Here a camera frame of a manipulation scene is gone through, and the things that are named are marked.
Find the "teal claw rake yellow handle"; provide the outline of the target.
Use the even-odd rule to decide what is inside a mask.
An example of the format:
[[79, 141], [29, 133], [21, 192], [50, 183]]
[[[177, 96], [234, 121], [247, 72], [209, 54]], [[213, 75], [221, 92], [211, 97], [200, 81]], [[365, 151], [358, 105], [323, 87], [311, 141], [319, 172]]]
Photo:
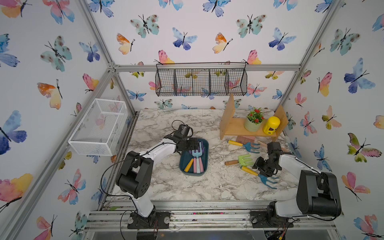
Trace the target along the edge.
[[277, 189], [276, 187], [273, 187], [273, 186], [271, 186], [271, 185], [268, 184], [268, 183], [271, 183], [271, 184], [277, 184], [277, 182], [273, 182], [273, 181], [269, 180], [267, 177], [265, 177], [265, 176], [263, 176], [263, 175], [260, 175], [260, 174], [256, 173], [255, 171], [253, 171], [253, 170], [251, 170], [251, 169], [249, 169], [249, 168], [247, 168], [247, 167], [245, 167], [245, 166], [240, 167], [240, 169], [241, 169], [242, 171], [246, 172], [246, 173], [249, 173], [249, 174], [253, 175], [253, 176], [259, 177], [260, 180], [261, 180], [261, 182], [262, 182], [265, 186], [267, 186], [268, 188], [273, 189], [273, 190], [276, 190], [276, 189]]

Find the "teal plastic storage box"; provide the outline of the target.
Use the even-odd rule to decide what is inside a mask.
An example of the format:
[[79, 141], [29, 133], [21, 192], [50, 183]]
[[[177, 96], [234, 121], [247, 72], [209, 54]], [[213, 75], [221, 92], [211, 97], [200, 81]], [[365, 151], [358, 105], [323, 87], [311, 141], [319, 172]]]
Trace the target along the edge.
[[205, 139], [198, 139], [198, 150], [182, 151], [179, 169], [188, 176], [200, 177], [208, 169], [209, 142]]

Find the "light blue rake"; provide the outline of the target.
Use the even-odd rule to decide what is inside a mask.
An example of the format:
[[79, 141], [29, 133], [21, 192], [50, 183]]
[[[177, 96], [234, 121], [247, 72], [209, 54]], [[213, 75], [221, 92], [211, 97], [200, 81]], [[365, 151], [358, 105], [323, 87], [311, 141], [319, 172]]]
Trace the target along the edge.
[[200, 174], [200, 164], [199, 164], [199, 147], [198, 147], [198, 153], [196, 155], [197, 158], [197, 174]]

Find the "purple rake pink handle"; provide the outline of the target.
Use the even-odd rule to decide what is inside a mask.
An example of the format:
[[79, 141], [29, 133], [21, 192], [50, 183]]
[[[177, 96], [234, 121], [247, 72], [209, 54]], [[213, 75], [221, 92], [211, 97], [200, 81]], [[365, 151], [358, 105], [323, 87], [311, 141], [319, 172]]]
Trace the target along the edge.
[[204, 165], [203, 165], [203, 160], [202, 160], [202, 155], [203, 155], [203, 143], [199, 142], [199, 164], [200, 164], [200, 172], [203, 173], [204, 170]]
[[196, 158], [196, 155], [198, 153], [198, 149], [196, 150], [192, 150], [192, 155], [193, 157], [196, 159], [195, 162], [194, 162], [194, 173], [196, 174], [197, 173], [197, 158]]

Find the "green fork wooden handle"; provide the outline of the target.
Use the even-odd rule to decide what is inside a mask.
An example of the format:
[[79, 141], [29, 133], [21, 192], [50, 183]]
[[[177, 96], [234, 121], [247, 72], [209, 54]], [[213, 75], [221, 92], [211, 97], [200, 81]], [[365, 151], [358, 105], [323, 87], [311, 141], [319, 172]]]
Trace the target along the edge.
[[241, 156], [238, 156], [237, 160], [225, 162], [225, 166], [231, 166], [231, 165], [236, 165], [236, 164], [240, 164], [241, 166], [248, 167], [248, 166], [253, 166], [254, 161], [251, 158], [251, 155], [241, 155]]

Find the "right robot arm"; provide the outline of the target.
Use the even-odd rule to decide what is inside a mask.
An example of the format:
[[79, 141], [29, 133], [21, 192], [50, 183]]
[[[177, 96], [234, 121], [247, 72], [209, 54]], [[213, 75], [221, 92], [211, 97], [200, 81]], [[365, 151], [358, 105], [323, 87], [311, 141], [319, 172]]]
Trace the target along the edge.
[[272, 202], [269, 205], [273, 217], [284, 219], [309, 216], [326, 221], [336, 219], [342, 213], [338, 181], [334, 174], [320, 172], [301, 161], [290, 152], [283, 151], [280, 143], [262, 144], [267, 148], [268, 157], [259, 157], [253, 169], [259, 171], [263, 184], [274, 189], [272, 179], [279, 171], [286, 170], [298, 181], [293, 199]]

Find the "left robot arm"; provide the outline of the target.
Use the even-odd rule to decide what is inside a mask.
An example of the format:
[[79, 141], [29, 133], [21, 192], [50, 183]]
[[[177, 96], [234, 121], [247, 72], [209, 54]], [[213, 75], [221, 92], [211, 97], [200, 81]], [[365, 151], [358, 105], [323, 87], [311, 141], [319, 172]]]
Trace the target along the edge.
[[140, 217], [148, 218], [156, 211], [147, 194], [154, 166], [176, 152], [198, 150], [198, 139], [193, 138], [193, 134], [190, 126], [180, 124], [155, 146], [139, 153], [127, 153], [117, 175], [116, 185], [128, 194]]

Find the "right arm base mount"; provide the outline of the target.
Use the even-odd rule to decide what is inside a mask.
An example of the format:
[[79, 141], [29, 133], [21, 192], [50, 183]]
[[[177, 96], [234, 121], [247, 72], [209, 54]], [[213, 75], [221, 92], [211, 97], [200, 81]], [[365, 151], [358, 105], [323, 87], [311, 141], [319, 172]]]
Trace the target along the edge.
[[288, 218], [279, 217], [268, 211], [251, 211], [250, 221], [254, 229], [292, 228], [294, 226]]

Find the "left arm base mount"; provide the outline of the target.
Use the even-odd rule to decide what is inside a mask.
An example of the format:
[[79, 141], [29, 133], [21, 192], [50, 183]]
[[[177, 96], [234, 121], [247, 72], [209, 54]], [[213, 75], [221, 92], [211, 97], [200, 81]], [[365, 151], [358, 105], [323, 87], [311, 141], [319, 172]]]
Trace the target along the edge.
[[128, 229], [168, 229], [171, 221], [171, 213], [152, 211], [148, 217], [142, 217], [133, 212], [128, 219]]

